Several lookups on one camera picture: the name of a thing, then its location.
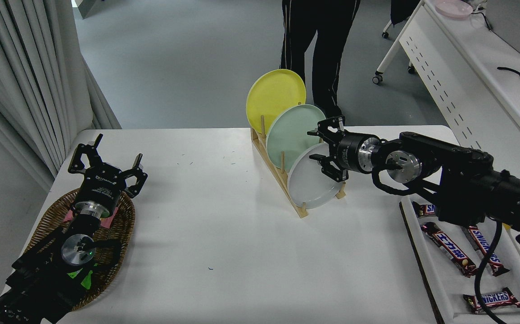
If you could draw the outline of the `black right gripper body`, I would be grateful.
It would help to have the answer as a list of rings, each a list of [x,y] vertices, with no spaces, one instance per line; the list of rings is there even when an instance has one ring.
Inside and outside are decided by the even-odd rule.
[[[359,149],[364,140],[365,135],[363,133],[344,133],[336,151],[337,164],[340,168],[365,173],[359,162]]]

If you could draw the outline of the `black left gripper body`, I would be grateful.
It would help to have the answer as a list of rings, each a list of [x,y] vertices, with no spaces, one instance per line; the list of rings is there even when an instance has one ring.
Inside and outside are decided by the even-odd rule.
[[[76,196],[76,204],[95,203],[113,212],[121,192],[126,188],[122,171],[112,165],[99,165],[87,168],[84,181]]]

